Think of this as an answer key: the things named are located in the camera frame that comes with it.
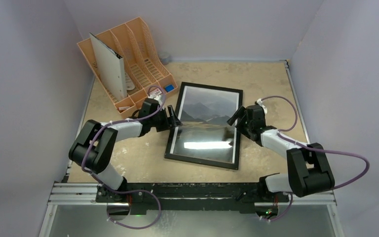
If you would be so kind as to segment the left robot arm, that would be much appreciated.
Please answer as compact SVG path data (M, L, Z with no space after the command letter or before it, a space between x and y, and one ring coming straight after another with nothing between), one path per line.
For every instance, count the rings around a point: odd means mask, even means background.
M173 107L164 108L163 104L163 101L146 98L142 107L127 119L107 123L88 120L69 150L69 159L105 186L114 201L125 200L129 193L127 180L111 164L114 145L142 137L152 128L162 132L182 126Z

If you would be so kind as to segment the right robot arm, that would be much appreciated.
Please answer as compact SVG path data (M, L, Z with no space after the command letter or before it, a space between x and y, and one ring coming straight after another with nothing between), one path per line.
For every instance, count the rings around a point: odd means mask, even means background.
M228 120L237 132L261 147L268 148L287 161L287 173L261 177L257 185L260 199L269 201L276 193L298 197L325 192L335 186L335 179L319 143L291 143L278 135L278 129L267 125L260 105L241 106Z

